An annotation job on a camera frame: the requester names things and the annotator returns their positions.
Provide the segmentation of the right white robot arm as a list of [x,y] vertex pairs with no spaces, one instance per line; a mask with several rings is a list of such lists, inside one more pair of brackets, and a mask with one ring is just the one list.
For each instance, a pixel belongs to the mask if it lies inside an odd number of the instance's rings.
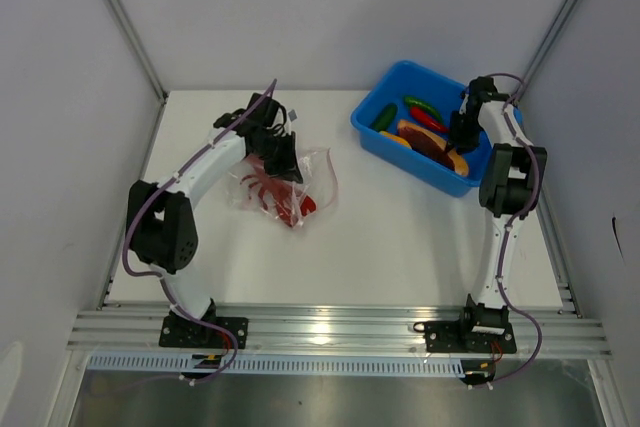
[[509,277],[522,226],[537,205],[547,151],[534,145],[516,119],[519,97],[498,90],[497,73],[470,81],[463,103],[450,117],[447,152],[469,153],[484,134],[491,154],[479,187],[488,233],[480,271],[457,321],[458,342],[479,350],[508,335],[511,303]]

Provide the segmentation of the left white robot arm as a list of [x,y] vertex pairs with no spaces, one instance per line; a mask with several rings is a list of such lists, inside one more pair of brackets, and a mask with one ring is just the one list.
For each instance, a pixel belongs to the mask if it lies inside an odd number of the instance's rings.
[[217,323],[208,316],[214,301],[201,290],[192,266],[199,242],[194,211],[200,200],[247,158],[257,159],[269,180],[303,182],[296,136],[273,90],[255,93],[247,107],[222,114],[202,145],[169,176],[138,180],[129,189],[124,270],[132,277],[159,280],[172,312],[185,319],[182,335],[197,347],[209,345],[217,334]]

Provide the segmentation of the red toy lobster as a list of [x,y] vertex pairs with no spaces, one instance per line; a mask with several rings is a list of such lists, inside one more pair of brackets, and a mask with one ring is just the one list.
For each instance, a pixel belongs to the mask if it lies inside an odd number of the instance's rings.
[[301,226],[304,219],[317,211],[315,200],[294,182],[270,177],[264,163],[250,156],[246,163],[250,172],[243,174],[239,185],[248,203],[257,203],[263,213],[273,214],[288,228]]

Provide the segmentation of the clear zip top bag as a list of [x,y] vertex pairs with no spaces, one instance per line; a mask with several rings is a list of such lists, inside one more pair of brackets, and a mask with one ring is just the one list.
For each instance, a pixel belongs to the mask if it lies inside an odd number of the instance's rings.
[[299,152],[300,182],[270,176],[265,163],[251,155],[227,174],[230,206],[261,213],[289,229],[299,229],[310,218],[337,202],[339,185],[329,148]]

